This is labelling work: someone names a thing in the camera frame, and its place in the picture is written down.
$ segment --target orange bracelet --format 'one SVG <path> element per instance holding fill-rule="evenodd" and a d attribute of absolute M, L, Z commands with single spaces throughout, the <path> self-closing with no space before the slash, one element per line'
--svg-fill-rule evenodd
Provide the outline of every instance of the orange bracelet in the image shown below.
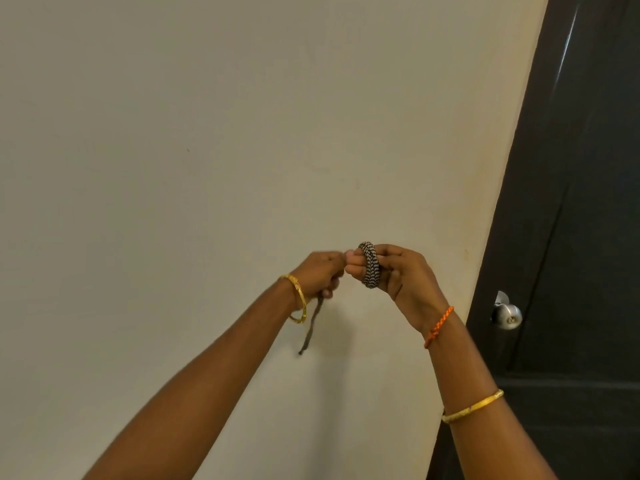
<path fill-rule="evenodd" d="M 444 315 L 442 316 L 442 318 L 439 320 L 438 323 L 436 323 L 436 326 L 433 327 L 430 331 L 429 331 L 429 336 L 427 337 L 427 341 L 424 343 L 424 348 L 428 349 L 429 346 L 431 345 L 431 343 L 435 340 L 435 338 L 438 336 L 438 334 L 440 333 L 440 327 L 442 326 L 442 324 L 444 323 L 444 320 L 446 320 L 448 318 L 449 315 L 451 315 L 451 312 L 453 311 L 453 306 L 450 306 L 447 308 L 447 311 L 444 312 Z"/>

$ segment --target forearm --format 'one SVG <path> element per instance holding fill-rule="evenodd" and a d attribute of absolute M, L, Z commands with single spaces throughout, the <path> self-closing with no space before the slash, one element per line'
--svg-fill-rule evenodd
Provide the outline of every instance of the forearm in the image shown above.
<path fill-rule="evenodd" d="M 279 280 L 132 419 L 85 476 L 190 479 L 296 307 Z"/>
<path fill-rule="evenodd" d="M 491 373 L 456 314 L 446 320 L 429 352 L 446 414 L 496 392 Z M 469 480 L 556 478 L 504 398 L 452 422 L 451 431 Z"/>

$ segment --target gold bangle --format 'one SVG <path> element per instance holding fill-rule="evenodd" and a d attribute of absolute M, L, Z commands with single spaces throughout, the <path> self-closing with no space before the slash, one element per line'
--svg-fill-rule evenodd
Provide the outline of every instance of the gold bangle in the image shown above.
<path fill-rule="evenodd" d="M 498 392 L 490 395 L 489 397 L 485 397 L 482 401 L 474 404 L 473 406 L 469 406 L 468 408 L 463 409 L 462 411 L 458 411 L 457 413 L 450 414 L 449 416 L 445 416 L 443 414 L 442 421 L 448 424 L 452 421 L 455 421 L 456 419 L 460 419 L 464 416 L 471 414 L 474 411 L 478 411 L 478 409 L 484 408 L 487 404 L 491 404 L 496 399 L 500 399 L 503 395 L 504 395 L 504 391 L 502 389 L 498 389 Z"/>
<path fill-rule="evenodd" d="M 291 318 L 295 323 L 304 323 L 307 319 L 307 302 L 305 300 L 305 294 L 302 293 L 302 288 L 300 287 L 298 279 L 290 274 L 283 274 L 281 278 L 286 278 L 292 282 L 293 286 L 296 287 L 296 291 L 300 295 L 300 299 L 302 300 L 302 316 L 300 318 L 293 318 L 293 315 L 290 315 L 289 318 Z"/>

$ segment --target bangle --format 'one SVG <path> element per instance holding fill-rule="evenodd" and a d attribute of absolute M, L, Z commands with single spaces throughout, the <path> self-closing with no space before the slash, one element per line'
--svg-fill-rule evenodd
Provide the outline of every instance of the bangle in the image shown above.
<path fill-rule="evenodd" d="M 447 308 L 447 311 L 444 312 L 444 315 L 442 316 L 442 318 L 439 320 L 438 323 L 436 323 L 436 326 L 433 327 L 431 330 L 429 330 L 429 336 L 427 337 L 426 342 L 424 343 L 424 348 L 428 349 L 429 346 L 431 345 L 431 343 L 435 340 L 435 338 L 438 336 L 438 334 L 440 333 L 440 327 L 442 326 L 442 324 L 444 323 L 444 321 L 447 319 L 447 317 L 449 315 L 451 315 L 451 312 L 453 311 L 453 306 L 450 306 Z"/>
<path fill-rule="evenodd" d="M 293 315 L 290 315 L 289 318 L 291 318 L 295 323 L 304 323 L 307 319 L 307 301 L 305 300 L 305 294 L 302 293 L 302 288 L 300 287 L 298 279 L 290 274 L 283 274 L 281 278 L 286 278 L 292 282 L 293 286 L 296 287 L 296 291 L 300 295 L 300 300 L 302 300 L 302 316 L 300 318 L 293 318 Z"/>
<path fill-rule="evenodd" d="M 456 419 L 460 419 L 464 416 L 468 416 L 472 412 L 478 411 L 478 409 L 484 408 L 487 404 L 491 404 L 496 399 L 500 399 L 503 395 L 504 395 L 504 391 L 502 389 L 498 389 L 498 391 L 495 394 L 492 394 L 489 397 L 485 397 L 482 401 L 474 404 L 473 406 L 469 406 L 468 408 L 463 409 L 462 411 L 458 411 L 457 413 L 450 414 L 449 416 L 445 416 L 443 414 L 442 421 L 444 423 L 449 424 L 450 422 L 455 421 Z"/>

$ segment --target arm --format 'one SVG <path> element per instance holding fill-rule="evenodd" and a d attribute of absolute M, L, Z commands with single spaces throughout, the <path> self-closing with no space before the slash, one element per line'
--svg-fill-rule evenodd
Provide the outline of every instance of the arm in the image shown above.
<path fill-rule="evenodd" d="M 376 246 L 382 272 L 379 288 L 407 321 L 427 338 L 449 304 L 424 257 L 398 246 Z M 347 252 L 345 271 L 364 278 L 362 250 Z M 460 318 L 452 313 L 429 347 L 446 414 L 458 412 L 498 389 Z M 451 423 L 465 478 L 555 479 L 504 398 Z"/>
<path fill-rule="evenodd" d="M 331 298 L 344 265 L 342 253 L 312 253 L 292 275 L 307 300 L 320 291 Z M 151 398 L 84 480 L 192 478 L 287 317 L 300 307 L 291 282 L 276 281 Z"/>

